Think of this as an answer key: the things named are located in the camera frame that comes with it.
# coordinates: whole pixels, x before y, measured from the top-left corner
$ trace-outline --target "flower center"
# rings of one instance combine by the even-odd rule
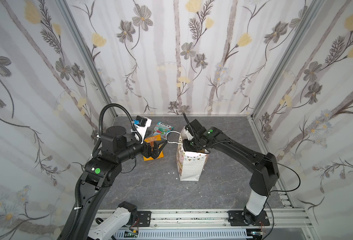
[[[13,216],[12,214],[7,214],[6,215],[6,220],[10,220],[12,218],[12,216]]]

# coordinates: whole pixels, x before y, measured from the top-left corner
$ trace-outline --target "gray marble tabletop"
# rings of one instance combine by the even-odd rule
[[[182,116],[150,117],[153,129],[160,121],[180,132],[186,125]],[[237,142],[260,151],[246,117],[189,117],[198,119],[206,128],[215,126]],[[126,127],[129,121],[120,115],[114,125]],[[170,133],[170,141],[177,141],[179,134]],[[243,208],[249,198],[251,173],[240,163],[212,149],[199,181],[180,181],[175,161],[177,144],[168,144],[164,158],[144,161],[137,157],[137,165],[127,174],[119,174],[99,209],[116,209],[122,201],[138,209],[234,209]],[[123,163],[123,172],[134,166],[134,160]],[[276,192],[268,202],[271,208],[283,208]]]

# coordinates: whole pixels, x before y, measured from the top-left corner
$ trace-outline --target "white rope handle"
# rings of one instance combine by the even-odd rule
[[[166,133],[166,141],[167,141],[168,143],[183,144],[183,143],[179,143],[179,142],[169,142],[169,141],[167,140],[167,134],[169,134],[170,132]]]

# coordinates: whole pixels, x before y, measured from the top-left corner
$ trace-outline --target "robotic arm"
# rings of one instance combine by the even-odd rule
[[[103,120],[103,113],[102,110],[99,122]],[[263,155],[253,151],[233,141],[215,127],[207,130],[197,120],[190,123],[186,116],[185,119],[188,136],[184,139],[185,151],[214,148],[234,158],[253,173],[250,180],[252,191],[242,218],[246,224],[258,222],[258,216],[267,196],[279,178],[278,168],[274,163],[276,162],[275,156],[271,153]],[[140,116],[136,118],[136,128],[141,133],[141,138],[144,137],[145,132],[141,128],[149,126],[146,124],[148,120]],[[166,140],[147,143],[141,141],[141,138],[135,139],[121,126],[109,127],[105,133],[101,134],[102,147],[98,149],[98,151],[101,150],[101,154],[94,154],[94,157],[85,165],[85,170],[75,185],[74,207],[58,240],[109,239],[121,226],[133,225],[136,222],[138,219],[136,206],[123,202],[110,218],[101,223],[97,229],[90,231],[102,199],[121,172],[121,164],[139,154],[156,159],[167,144]]]

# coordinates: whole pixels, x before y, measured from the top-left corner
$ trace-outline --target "teal candy package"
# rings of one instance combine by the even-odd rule
[[[173,128],[174,128],[173,126],[164,124],[162,122],[158,122],[154,127],[154,130],[152,132],[152,136],[160,134],[160,137],[162,139],[166,139],[166,134],[168,132],[170,132],[171,130],[173,130]]]

